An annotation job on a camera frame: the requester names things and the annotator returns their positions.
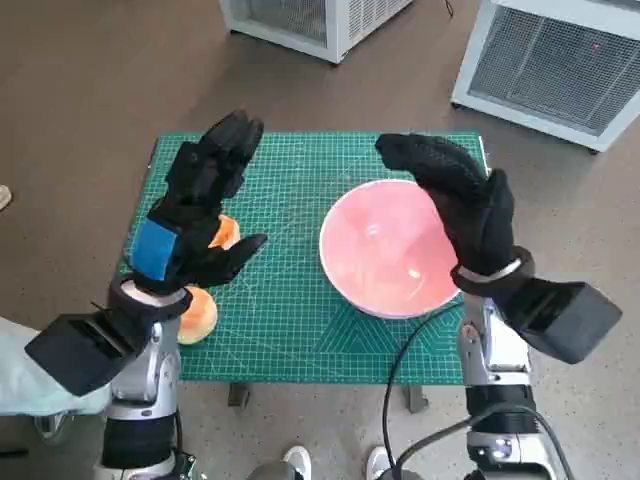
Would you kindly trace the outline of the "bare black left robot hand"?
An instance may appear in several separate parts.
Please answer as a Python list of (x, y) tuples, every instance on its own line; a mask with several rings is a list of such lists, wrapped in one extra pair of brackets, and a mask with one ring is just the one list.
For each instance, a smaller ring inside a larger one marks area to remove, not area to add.
[(200, 140), (181, 144), (165, 177), (166, 193), (151, 207), (130, 256), (138, 287), (168, 295), (187, 285), (230, 283), (267, 240), (253, 234), (225, 249), (211, 242), (223, 201), (235, 196), (259, 146), (264, 123), (235, 110)]

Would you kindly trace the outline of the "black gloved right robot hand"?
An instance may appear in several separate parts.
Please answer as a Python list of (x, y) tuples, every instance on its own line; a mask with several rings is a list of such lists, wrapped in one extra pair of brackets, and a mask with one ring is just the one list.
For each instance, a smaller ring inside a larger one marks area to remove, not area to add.
[(503, 170), (487, 174), (440, 136), (387, 133), (375, 148), (386, 168), (410, 173), (430, 195), (461, 266), (490, 276), (515, 260), (514, 198)]

